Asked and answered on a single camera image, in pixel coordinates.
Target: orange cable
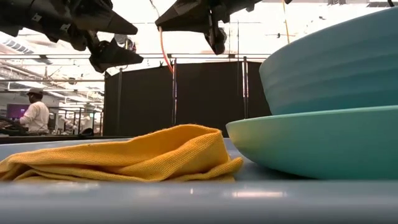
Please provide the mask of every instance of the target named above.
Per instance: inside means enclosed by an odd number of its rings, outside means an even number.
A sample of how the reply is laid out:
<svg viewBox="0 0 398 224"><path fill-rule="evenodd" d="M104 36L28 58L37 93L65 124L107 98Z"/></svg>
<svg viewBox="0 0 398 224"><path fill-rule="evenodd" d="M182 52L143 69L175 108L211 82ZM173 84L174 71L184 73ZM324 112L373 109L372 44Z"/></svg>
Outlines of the orange cable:
<svg viewBox="0 0 398 224"><path fill-rule="evenodd" d="M173 73L174 73L174 68L173 68L173 66L170 64L170 60L169 60L169 58L167 57L167 54L166 54L166 52L165 52L165 50L164 50L164 45L163 45L163 30L162 30L161 27L159 27L159 34L160 34L160 47L162 48L163 58L164 58L164 60L166 61L166 64L167 64L167 66L168 66L170 72L173 74Z"/></svg>

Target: plate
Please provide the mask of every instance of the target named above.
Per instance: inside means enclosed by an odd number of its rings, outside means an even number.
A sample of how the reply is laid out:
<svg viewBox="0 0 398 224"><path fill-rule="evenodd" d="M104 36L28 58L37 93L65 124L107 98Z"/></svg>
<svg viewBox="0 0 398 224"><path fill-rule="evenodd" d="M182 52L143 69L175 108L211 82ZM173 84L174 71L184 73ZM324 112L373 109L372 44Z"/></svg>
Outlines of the plate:
<svg viewBox="0 0 398 224"><path fill-rule="evenodd" d="M285 114L226 125L241 154L316 179L398 179L398 106Z"/></svg>

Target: table surface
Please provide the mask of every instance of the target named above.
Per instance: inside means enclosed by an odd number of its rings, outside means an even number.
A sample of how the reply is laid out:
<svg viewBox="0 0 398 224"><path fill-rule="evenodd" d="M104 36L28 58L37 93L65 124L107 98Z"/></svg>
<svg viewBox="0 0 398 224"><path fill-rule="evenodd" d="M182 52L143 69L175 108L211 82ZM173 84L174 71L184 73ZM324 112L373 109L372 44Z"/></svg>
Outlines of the table surface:
<svg viewBox="0 0 398 224"><path fill-rule="evenodd" d="M82 136L82 135L47 135L47 136L0 136L0 145L20 144L34 142L57 142L57 141L81 141L81 140L99 140L99 139L122 139L121 136Z"/></svg>
<svg viewBox="0 0 398 224"><path fill-rule="evenodd" d="M10 144L24 151L107 140ZM231 157L242 156L226 139ZM245 159L234 184L0 184L2 223L397 223L398 182L337 182Z"/></svg>

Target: bowl rim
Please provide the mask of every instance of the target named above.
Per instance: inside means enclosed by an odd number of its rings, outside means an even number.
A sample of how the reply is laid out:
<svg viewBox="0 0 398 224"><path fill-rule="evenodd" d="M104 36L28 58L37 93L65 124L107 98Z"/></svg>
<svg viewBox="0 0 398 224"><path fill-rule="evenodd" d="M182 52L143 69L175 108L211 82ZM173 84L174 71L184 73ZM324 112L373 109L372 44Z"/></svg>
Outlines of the bowl rim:
<svg viewBox="0 0 398 224"><path fill-rule="evenodd" d="M348 108L348 109L338 109L338 110L279 114L279 115L272 115L272 116L263 116L263 117L258 117L258 118L242 119L239 121L232 121L226 125L229 126L229 125L243 123L243 122L259 121L259 120L263 121L263 120L268 120L268 119L297 118L297 117L306 117L306 116L330 116L330 115L347 114L347 113L365 113L365 112L368 113L368 112L394 111L394 110L398 110L398 105L372 106L372 107L364 107L364 108Z"/></svg>

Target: cable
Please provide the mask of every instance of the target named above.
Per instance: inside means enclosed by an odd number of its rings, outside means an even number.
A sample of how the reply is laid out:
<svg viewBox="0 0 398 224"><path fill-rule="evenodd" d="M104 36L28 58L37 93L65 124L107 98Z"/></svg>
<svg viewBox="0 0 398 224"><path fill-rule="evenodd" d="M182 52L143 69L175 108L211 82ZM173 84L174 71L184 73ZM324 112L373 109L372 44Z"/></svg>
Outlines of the cable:
<svg viewBox="0 0 398 224"><path fill-rule="evenodd" d="M150 4L152 5L152 7L155 9L156 13L157 13L157 17L160 17L160 13L159 10L157 10L153 0L149 0ZM166 64L170 70L170 72L173 74L174 73L174 69L173 66L170 64L170 60L166 54L166 51L164 50L164 44L163 44L163 30L161 27L159 27L159 34L160 34L160 48L162 49L162 55L164 60L166 61Z"/></svg>
<svg viewBox="0 0 398 224"><path fill-rule="evenodd" d="M287 18L286 18L286 7L285 1L282 0L282 5L284 6L284 14L285 14L285 26L286 26L286 36L287 36L287 43L290 44L290 37L289 37L289 28L287 26Z"/></svg>

